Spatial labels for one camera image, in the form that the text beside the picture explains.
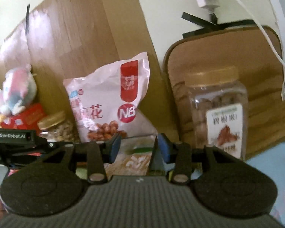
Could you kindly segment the red gift bag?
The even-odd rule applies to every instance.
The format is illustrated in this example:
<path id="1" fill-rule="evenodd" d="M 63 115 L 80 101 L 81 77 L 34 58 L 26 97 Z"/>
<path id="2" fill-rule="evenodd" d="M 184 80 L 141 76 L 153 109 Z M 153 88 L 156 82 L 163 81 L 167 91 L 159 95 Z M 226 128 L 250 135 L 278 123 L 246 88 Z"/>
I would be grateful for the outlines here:
<path id="1" fill-rule="evenodd" d="M 4 118 L 0 127 L 4 129 L 35 130 L 39 131 L 38 122 L 46 116 L 40 103 L 32 104 L 22 113 Z"/>

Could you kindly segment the cashew jar gold lid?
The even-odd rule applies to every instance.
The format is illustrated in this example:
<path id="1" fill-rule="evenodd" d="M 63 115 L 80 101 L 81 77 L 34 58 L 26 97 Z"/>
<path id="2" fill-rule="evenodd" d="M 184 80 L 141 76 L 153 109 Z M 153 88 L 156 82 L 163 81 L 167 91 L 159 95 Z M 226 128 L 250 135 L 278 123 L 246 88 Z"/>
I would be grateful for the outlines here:
<path id="1" fill-rule="evenodd" d="M 66 117 L 64 111 L 45 116 L 37 125 L 39 136 L 49 142 L 80 142 L 75 125 Z"/>

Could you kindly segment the pig cartoon blue tablecloth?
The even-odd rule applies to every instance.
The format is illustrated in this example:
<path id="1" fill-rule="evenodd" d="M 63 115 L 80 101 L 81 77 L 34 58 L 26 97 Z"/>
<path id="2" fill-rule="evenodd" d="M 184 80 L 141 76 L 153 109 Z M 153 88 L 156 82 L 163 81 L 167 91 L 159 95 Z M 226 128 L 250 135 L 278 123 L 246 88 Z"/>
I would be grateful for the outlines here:
<path id="1" fill-rule="evenodd" d="M 271 215 L 285 226 L 285 142 L 252 157 L 246 163 L 272 178 L 277 185 L 278 197 Z"/>

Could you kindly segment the pink blue plush toy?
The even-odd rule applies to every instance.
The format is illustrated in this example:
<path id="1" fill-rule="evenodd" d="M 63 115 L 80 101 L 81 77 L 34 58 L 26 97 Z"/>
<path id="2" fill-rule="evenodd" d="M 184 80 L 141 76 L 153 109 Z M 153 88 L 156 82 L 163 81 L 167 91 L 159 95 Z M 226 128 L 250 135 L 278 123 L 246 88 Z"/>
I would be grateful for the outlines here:
<path id="1" fill-rule="evenodd" d="M 37 84 L 31 65 L 9 70 L 0 89 L 0 115 L 15 116 L 23 112 L 34 100 Z"/>

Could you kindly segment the pecan jar gold lid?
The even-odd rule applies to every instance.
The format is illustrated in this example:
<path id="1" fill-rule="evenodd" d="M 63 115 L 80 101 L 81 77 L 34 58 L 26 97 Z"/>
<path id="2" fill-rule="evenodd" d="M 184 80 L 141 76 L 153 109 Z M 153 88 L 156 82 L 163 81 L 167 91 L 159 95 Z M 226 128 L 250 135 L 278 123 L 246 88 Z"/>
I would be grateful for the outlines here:
<path id="1" fill-rule="evenodd" d="M 238 69 L 225 66 L 186 75 L 194 145 L 215 146 L 245 159 L 248 130 L 247 89 L 239 80 Z"/>

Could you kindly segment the black sheep print box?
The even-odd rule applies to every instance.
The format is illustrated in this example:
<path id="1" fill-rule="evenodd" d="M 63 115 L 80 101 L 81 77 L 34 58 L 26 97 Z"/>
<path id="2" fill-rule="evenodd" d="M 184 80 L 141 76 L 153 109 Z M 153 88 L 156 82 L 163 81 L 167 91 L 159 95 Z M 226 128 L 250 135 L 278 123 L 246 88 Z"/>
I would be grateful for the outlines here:
<path id="1" fill-rule="evenodd" d="M 90 183 L 101 184 L 113 176 L 163 176 L 164 161 L 155 134 L 123 139 L 114 135 L 106 141 L 75 146 L 77 165 L 86 169 Z"/>

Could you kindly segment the pink snack bag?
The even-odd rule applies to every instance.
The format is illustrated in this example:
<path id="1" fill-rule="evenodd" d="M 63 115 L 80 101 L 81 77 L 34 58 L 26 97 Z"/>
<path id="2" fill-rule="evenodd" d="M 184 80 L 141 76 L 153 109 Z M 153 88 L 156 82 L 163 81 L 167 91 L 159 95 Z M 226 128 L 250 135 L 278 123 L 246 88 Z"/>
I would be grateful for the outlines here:
<path id="1" fill-rule="evenodd" d="M 146 52 L 129 60 L 104 65 L 93 73 L 65 79 L 63 85 L 82 142 L 156 134 L 152 123 L 138 109 L 150 79 Z"/>

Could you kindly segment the brown wood-pattern board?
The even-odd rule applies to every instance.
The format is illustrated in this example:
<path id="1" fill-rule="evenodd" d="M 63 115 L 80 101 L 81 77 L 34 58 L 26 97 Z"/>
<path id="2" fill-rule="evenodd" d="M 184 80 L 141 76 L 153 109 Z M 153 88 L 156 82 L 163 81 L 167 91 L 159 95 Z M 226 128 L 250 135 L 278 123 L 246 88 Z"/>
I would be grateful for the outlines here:
<path id="1" fill-rule="evenodd" d="M 30 64 L 38 99 L 48 113 L 72 110 L 63 81 L 146 52 L 147 95 L 139 109 L 160 133 L 178 136 L 171 99 L 139 0 L 44 0 L 25 16 L 0 46 L 0 85 L 6 72 Z"/>

